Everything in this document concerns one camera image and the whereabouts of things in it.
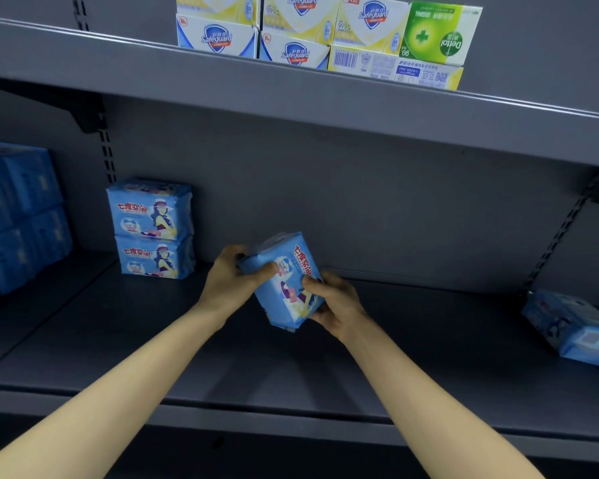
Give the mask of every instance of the shelf surface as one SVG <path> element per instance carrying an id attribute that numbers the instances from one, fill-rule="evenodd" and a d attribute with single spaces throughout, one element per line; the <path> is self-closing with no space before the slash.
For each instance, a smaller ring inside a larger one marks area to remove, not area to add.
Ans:
<path id="1" fill-rule="evenodd" d="M 0 77 L 599 165 L 599 113 L 32 23 L 0 20 Z"/>
<path id="2" fill-rule="evenodd" d="M 184 313 L 205 277 L 123 276 L 113 265 L 0 361 L 0 394 L 13 394 L 0 400 L 31 393 L 32 401 L 47 395 L 59 405 Z M 556 356 L 515 301 L 354 284 L 398 345 L 500 432 L 599 442 L 599 369 Z M 311 321 L 295 334 L 270 326 L 254 299 L 199 351 L 156 412 L 160 423 L 177 426 L 169 414 L 182 407 L 220 421 L 277 415 L 380 432 L 391 424 L 343 346 Z"/>
<path id="3" fill-rule="evenodd" d="M 106 252 L 74 252 L 0 299 L 0 357 L 115 262 Z"/>

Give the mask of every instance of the qr code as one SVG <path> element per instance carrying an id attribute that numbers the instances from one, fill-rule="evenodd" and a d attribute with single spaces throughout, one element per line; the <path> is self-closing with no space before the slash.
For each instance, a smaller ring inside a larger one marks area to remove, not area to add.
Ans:
<path id="1" fill-rule="evenodd" d="M 354 52 L 348 52 L 347 50 L 337 49 L 335 51 L 335 60 L 333 65 L 355 68 L 355 65 L 357 65 L 357 54 Z"/>
<path id="2" fill-rule="evenodd" d="M 435 75 L 435 82 L 446 83 L 447 79 L 448 79 L 448 74 L 445 74 L 443 72 L 437 72 L 437 74 Z"/>
<path id="3" fill-rule="evenodd" d="M 599 333 L 586 333 L 579 339 L 579 342 L 591 346 L 596 345 L 599 342 Z"/>

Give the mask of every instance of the person's right hand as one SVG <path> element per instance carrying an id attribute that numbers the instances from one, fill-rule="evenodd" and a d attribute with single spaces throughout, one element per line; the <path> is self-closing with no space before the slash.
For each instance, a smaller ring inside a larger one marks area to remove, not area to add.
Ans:
<path id="1" fill-rule="evenodd" d="M 322 272 L 322 279 L 324 282 L 310 276 L 302 279 L 304 289 L 326 299 L 326 305 L 310 317 L 343 342 L 347 332 L 359 321 L 367 319 L 368 315 L 350 283 L 330 272 Z"/>

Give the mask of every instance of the barcode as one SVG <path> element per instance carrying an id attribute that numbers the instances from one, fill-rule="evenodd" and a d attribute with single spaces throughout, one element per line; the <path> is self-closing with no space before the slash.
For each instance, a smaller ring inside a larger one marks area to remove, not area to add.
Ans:
<path id="1" fill-rule="evenodd" d="M 580 343 L 590 344 L 590 345 L 595 345 L 598 343 L 598 341 L 599 341 L 599 333 L 586 333 L 579 339 Z"/>
<path id="2" fill-rule="evenodd" d="M 334 65 L 340 67 L 351 67 L 355 68 L 357 64 L 357 54 L 354 52 L 348 52 L 347 50 L 339 50 L 335 51 L 335 62 Z"/>

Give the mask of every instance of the safeguard logo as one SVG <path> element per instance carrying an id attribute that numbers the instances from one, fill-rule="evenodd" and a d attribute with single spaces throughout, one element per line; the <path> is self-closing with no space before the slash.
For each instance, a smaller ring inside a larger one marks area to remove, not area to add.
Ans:
<path id="1" fill-rule="evenodd" d="M 202 35 L 202 42 L 207 43 L 216 54 L 221 54 L 222 50 L 229 47 L 232 39 L 233 34 L 217 23 L 206 25 Z"/>
<path id="2" fill-rule="evenodd" d="M 317 6 L 317 0 L 288 0 L 289 5 L 295 7 L 298 15 L 304 16 Z"/>
<path id="3" fill-rule="evenodd" d="M 368 30 L 373 30 L 380 23 L 385 22 L 387 16 L 388 8 L 377 0 L 364 3 L 364 7 L 359 14 L 359 18 L 366 22 Z"/>
<path id="4" fill-rule="evenodd" d="M 282 52 L 282 58 L 292 66 L 300 66 L 308 62 L 310 50 L 299 42 L 289 42 Z"/>

